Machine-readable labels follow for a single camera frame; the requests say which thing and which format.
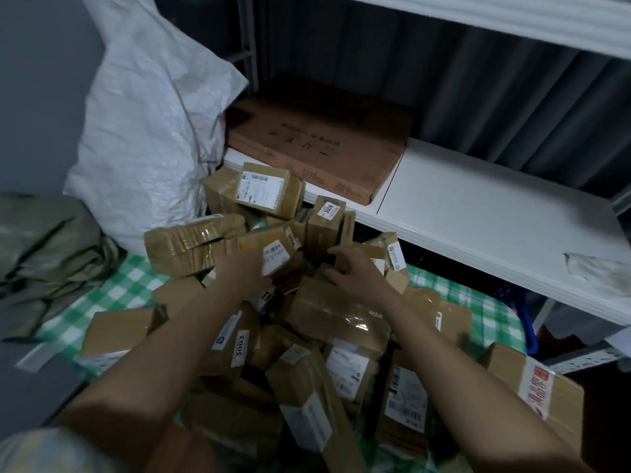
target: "gray wall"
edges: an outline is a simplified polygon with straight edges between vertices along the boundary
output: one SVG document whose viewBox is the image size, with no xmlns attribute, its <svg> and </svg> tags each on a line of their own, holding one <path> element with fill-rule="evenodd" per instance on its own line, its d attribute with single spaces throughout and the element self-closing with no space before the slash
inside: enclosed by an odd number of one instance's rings
<svg viewBox="0 0 631 473">
<path fill-rule="evenodd" d="M 102 55 L 81 0 L 0 0 L 0 192 L 61 192 Z"/>
</svg>

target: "pile of packages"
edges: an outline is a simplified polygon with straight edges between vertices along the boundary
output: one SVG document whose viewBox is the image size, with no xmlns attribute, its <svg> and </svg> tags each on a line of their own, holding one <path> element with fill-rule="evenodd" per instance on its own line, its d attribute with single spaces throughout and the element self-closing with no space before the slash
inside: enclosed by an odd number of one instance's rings
<svg viewBox="0 0 631 473">
<path fill-rule="evenodd" d="M 410 360 L 387 320 L 324 274 L 347 269 L 327 249 L 353 244 L 355 213 L 337 198 L 318 197 L 312 208 L 303 207 L 304 182 L 269 166 L 246 163 L 240 173 L 224 166 L 203 185 L 212 214 L 145 234 L 154 269 L 172 277 L 153 293 L 158 307 L 96 314 L 83 363 L 107 369 L 163 322 L 185 314 L 185 303 L 213 282 L 218 256 L 262 248 L 263 273 L 274 286 L 244 301 L 221 329 L 182 406 L 185 425 L 257 461 L 297 447 L 311 452 L 312 465 L 352 473 L 367 469 L 353 427 L 372 411 L 378 419 L 369 435 L 381 448 L 426 460 L 435 415 Z M 266 226 L 252 229 L 261 221 Z M 471 310 L 408 285 L 396 234 L 360 247 L 419 316 L 467 348 Z M 550 373 L 539 398 L 531 381 L 547 372 L 540 364 L 499 344 L 481 361 L 580 449 L 580 387 Z M 377 395 L 365 402 L 369 389 Z"/>
</svg>

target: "gray curtain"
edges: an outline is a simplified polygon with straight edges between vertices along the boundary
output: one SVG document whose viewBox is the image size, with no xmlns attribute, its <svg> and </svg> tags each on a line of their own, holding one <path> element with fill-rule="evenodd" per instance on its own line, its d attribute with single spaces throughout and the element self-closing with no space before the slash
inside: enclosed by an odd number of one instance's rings
<svg viewBox="0 0 631 473">
<path fill-rule="evenodd" d="M 587 192 L 631 182 L 631 63 L 350 0 L 259 0 L 263 80 L 417 109 L 411 135 Z"/>
</svg>

